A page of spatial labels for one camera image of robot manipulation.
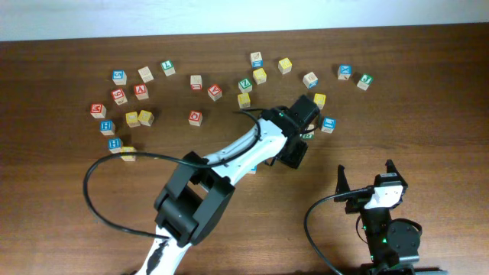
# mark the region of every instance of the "wooden table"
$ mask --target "wooden table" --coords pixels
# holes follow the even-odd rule
[[[309,246],[303,216],[317,199],[333,194],[336,167],[346,167],[352,188],[370,185],[390,158],[410,187],[392,212],[423,225],[417,267],[452,274],[489,273],[489,25],[382,27],[256,34],[186,35],[33,41],[0,44],[2,174],[0,266],[5,274],[120,274],[139,269],[152,240],[114,231],[89,213],[82,178],[108,154],[108,138],[90,104],[102,102],[117,136],[140,151],[182,157],[212,153],[253,123],[232,115],[238,81],[251,78],[250,52],[264,57],[267,82],[250,93],[253,107],[291,105],[300,95],[327,95],[324,115],[337,119],[332,134],[317,131],[298,170],[260,165],[237,186],[214,232],[189,250],[184,274],[309,274],[327,266]],[[291,73],[280,75],[289,57]],[[176,75],[160,62],[171,59]],[[364,92],[339,81],[341,63]],[[155,80],[150,98],[131,91],[138,69]],[[111,73],[128,74],[129,103],[117,106]],[[310,91],[305,73],[319,78]],[[189,76],[204,89],[218,83],[213,102],[193,92]],[[151,128],[129,128],[124,113],[151,111]],[[201,110],[202,127],[189,111]],[[99,210],[116,222],[154,230],[152,205],[174,163],[141,158],[100,166],[90,182]],[[319,207],[309,224],[322,251],[338,267],[370,261],[355,234],[356,215],[341,204]]]

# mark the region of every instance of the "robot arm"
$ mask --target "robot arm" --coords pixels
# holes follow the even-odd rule
[[[156,233],[168,239],[155,239],[137,275],[173,274],[191,245],[201,242],[217,225],[238,181],[253,167],[269,158],[297,168],[307,150],[300,134],[319,114],[317,105],[302,95],[291,108],[264,110],[247,134],[226,148],[199,157],[191,152],[183,159],[194,163],[217,163],[235,156],[257,143],[240,157],[213,168],[198,169],[180,164],[157,197]],[[207,196],[202,199],[187,183],[199,184]]]

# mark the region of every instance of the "wooden block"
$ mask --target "wooden block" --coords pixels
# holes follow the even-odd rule
[[[125,114],[125,120],[131,128],[141,126],[141,123],[138,120],[138,112],[129,112]]]
[[[115,134],[115,124],[112,121],[101,121],[100,122],[100,132],[103,135],[113,135]]]
[[[261,58],[260,52],[251,53],[250,58],[251,58],[251,67],[252,68],[259,68],[259,67],[263,66],[263,59]]]
[[[338,68],[338,79],[348,80],[351,76],[351,66],[350,65],[340,65]]]
[[[332,133],[335,130],[336,120],[334,118],[324,118],[321,131],[325,133]]]
[[[209,94],[212,100],[216,101],[222,97],[221,87],[217,86],[217,84],[214,84],[207,89],[207,94]]]
[[[319,110],[322,110],[324,104],[326,103],[326,95],[323,94],[315,94],[314,95],[314,103],[316,103],[319,107]]]
[[[125,83],[128,81],[128,76],[123,70],[115,70],[112,72],[112,81],[116,85],[125,85]]]
[[[198,111],[190,111],[189,123],[190,125],[200,126],[202,124],[202,113]]]
[[[136,152],[134,147],[121,147],[121,153],[131,153]],[[121,156],[124,161],[136,161],[136,156]]]
[[[117,105],[124,104],[128,101],[128,98],[125,97],[124,91],[120,88],[112,91],[111,94]]]
[[[138,72],[139,72],[139,75],[141,76],[141,78],[143,79],[144,83],[149,82],[149,81],[154,79],[153,75],[151,74],[150,68],[148,68],[147,66],[144,68],[140,68],[138,70]]]
[[[163,69],[165,76],[171,76],[175,73],[175,67],[173,66],[173,63],[171,62],[171,60],[167,60],[165,62],[162,62],[161,63],[161,69]]]
[[[243,79],[238,83],[238,88],[242,93],[251,92],[253,85],[249,79]]]
[[[246,92],[238,95],[239,108],[249,108],[251,105],[250,95]]]
[[[292,62],[290,62],[288,57],[278,62],[278,70],[282,74],[286,74],[292,70]]]
[[[253,71],[253,79],[254,81],[260,85],[261,83],[265,83],[267,81],[267,74],[263,68]]]
[[[190,76],[190,88],[192,88],[192,90],[202,89],[202,77],[199,75]]]
[[[364,74],[361,78],[360,81],[358,81],[357,87],[360,89],[363,89],[364,91],[367,91],[367,88],[372,84],[374,81],[374,78],[372,76],[369,76],[368,74]]]
[[[138,120],[142,125],[151,126],[153,124],[154,116],[151,114],[151,112],[141,110]]]
[[[103,104],[92,104],[92,107],[90,107],[90,114],[94,118],[105,118],[105,114],[107,113],[107,109]]]
[[[307,127],[306,131],[312,130],[312,129],[314,129],[314,127],[315,127],[315,125],[309,125]],[[314,138],[314,131],[307,133],[307,134],[303,134],[304,140],[312,140],[313,138]]]
[[[123,146],[120,138],[112,138],[108,140],[108,150],[112,153],[121,153],[121,147]]]
[[[251,168],[250,172],[248,172],[249,174],[256,174],[257,173],[257,165],[255,165],[253,168]]]
[[[311,89],[312,87],[318,85],[318,78],[313,72],[311,72],[304,76],[303,83],[306,85],[307,89]]]
[[[150,98],[150,94],[149,94],[145,84],[136,85],[134,87],[134,94],[136,95],[136,97],[139,100]]]

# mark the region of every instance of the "wire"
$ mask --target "wire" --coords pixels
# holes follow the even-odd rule
[[[129,233],[129,234],[133,234],[133,235],[139,235],[139,236],[144,236],[144,237],[149,237],[149,238],[168,239],[169,237],[167,237],[167,236],[157,235],[157,234],[153,234],[153,233],[146,232],[146,231],[140,231],[140,230],[135,230],[135,229],[132,229],[132,228],[128,228],[128,227],[125,227],[123,225],[118,225],[118,224],[116,224],[114,222],[111,222],[110,220],[108,220],[104,216],[102,216],[102,214],[100,214],[97,211],[97,209],[95,208],[95,206],[92,204],[92,200],[90,199],[90,196],[89,196],[88,184],[89,184],[89,179],[90,179],[93,171],[95,171],[95,169],[101,163],[104,163],[107,160],[113,160],[115,158],[119,158],[119,157],[122,157],[122,156],[153,157],[153,158],[156,158],[156,159],[169,160],[169,161],[173,161],[175,163],[179,163],[179,164],[182,164],[182,165],[187,165],[187,166],[190,166],[190,167],[200,168],[200,169],[213,168],[213,167],[217,167],[217,166],[220,166],[220,165],[224,165],[224,164],[226,164],[226,163],[228,163],[230,161],[233,161],[236,158],[242,156],[246,152],[248,152],[260,140],[260,138],[261,138],[261,126],[260,126],[260,123],[259,123],[259,121],[252,114],[250,114],[250,113],[248,113],[246,111],[239,111],[239,112],[235,112],[235,113],[244,114],[244,115],[247,115],[249,118],[253,119],[254,123],[257,126],[257,135],[256,135],[256,138],[244,150],[240,151],[239,153],[237,153],[236,155],[234,155],[234,156],[232,156],[230,158],[220,160],[220,161],[218,161],[216,163],[212,163],[212,164],[194,163],[194,162],[191,162],[191,161],[188,161],[188,160],[182,160],[182,159],[179,159],[179,158],[176,158],[176,157],[170,157],[170,156],[166,156],[166,155],[162,155],[162,154],[153,154],[153,153],[148,153],[148,152],[116,153],[116,154],[111,154],[111,155],[108,155],[108,156],[99,158],[86,171],[85,177],[83,178],[83,196],[85,197],[85,202],[86,202],[87,206],[89,207],[90,212],[92,212],[92,214],[95,217],[97,217],[100,221],[102,221],[103,223],[105,223],[110,228],[114,228],[116,230],[123,231],[125,233]]]
[[[309,218],[309,214],[311,214],[311,212],[313,211],[313,209],[316,206],[318,206],[318,205],[322,204],[323,202],[326,202],[326,201],[328,201],[330,199],[334,199],[334,198],[338,198],[338,197],[342,197],[342,196],[351,196],[351,195],[354,195],[354,194],[357,194],[357,193],[367,193],[367,192],[369,192],[369,190],[367,188],[362,188],[362,189],[356,189],[356,190],[353,190],[353,191],[350,191],[350,192],[344,192],[344,193],[341,193],[341,194],[335,194],[335,195],[327,196],[325,198],[320,199],[317,202],[314,202],[314,204],[311,205],[311,207],[309,207],[309,209],[306,212],[306,216],[304,217],[304,231],[306,233],[307,240],[309,241],[309,243],[311,244],[311,246],[314,248],[314,250],[316,251],[316,253],[328,265],[328,267],[331,268],[331,270],[333,270],[338,275],[342,275],[342,273],[339,270],[337,270],[333,266],[333,264],[321,253],[321,251],[319,250],[319,248],[317,247],[317,245],[314,243],[313,238],[311,238],[311,235],[309,233],[309,229],[307,228],[307,220]]]
[[[360,236],[360,232],[358,231],[358,224],[360,223],[360,218],[361,216],[358,216],[357,218],[357,223],[355,224],[355,229],[357,229],[357,235],[358,237],[365,243],[365,244],[368,244],[361,236]]]

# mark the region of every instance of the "white wall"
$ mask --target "white wall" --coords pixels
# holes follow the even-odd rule
[[[0,40],[487,21],[489,0],[0,0]]]

